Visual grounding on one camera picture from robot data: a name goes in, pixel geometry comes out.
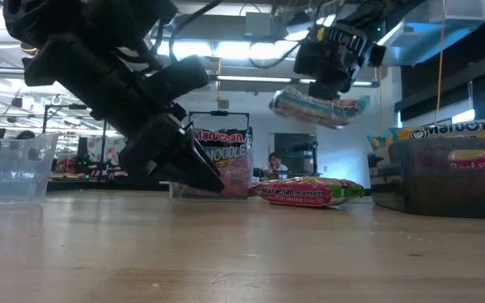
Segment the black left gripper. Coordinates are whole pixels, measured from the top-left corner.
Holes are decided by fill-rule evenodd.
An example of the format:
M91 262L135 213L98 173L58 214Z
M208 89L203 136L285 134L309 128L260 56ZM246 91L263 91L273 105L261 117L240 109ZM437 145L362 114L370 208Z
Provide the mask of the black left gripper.
M53 35L26 67L30 86L60 83L126 138L120 165L152 171L164 181L221 192L215 164L185 127L184 109L174 100L186 93L186 62L178 61L147 77L133 72L110 51L89 49L74 35Z

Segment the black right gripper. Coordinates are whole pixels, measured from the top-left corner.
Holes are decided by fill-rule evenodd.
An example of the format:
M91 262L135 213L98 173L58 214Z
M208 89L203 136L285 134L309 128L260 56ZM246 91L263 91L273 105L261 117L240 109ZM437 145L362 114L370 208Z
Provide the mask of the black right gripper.
M367 35L352 26L314 24L300 41L295 73L312 77L308 95L321 100L339 99L349 91L365 62Z

